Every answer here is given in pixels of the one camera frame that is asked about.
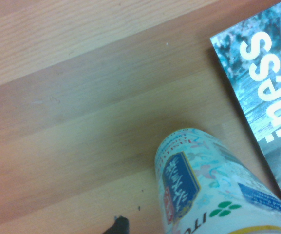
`can label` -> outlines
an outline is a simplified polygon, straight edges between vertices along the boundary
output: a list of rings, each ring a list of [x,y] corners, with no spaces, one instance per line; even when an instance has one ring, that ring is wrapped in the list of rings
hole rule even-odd
[[[171,134],[155,171],[166,234],[281,234],[281,201],[217,138]]]

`wooden table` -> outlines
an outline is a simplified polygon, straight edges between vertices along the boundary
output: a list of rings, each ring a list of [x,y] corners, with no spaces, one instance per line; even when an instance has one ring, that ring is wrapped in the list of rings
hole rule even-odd
[[[209,38],[278,0],[0,0],[0,234],[161,234],[155,151],[223,140],[277,195]]]

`can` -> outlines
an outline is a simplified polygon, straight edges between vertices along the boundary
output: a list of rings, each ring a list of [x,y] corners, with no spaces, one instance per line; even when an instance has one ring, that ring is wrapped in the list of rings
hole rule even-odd
[[[281,201],[210,134],[169,135],[155,172],[166,234],[281,234]]]

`wooden surface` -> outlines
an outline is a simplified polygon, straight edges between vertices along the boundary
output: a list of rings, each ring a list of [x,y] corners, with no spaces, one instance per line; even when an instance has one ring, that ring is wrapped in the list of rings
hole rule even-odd
[[[209,40],[277,2],[0,0],[0,234],[161,234],[155,151],[186,127],[280,195]]]

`black object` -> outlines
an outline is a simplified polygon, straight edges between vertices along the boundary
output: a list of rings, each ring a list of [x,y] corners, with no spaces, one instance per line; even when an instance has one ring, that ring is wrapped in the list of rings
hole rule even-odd
[[[120,216],[117,218],[108,230],[103,234],[129,234],[130,233],[130,222],[127,218]]]

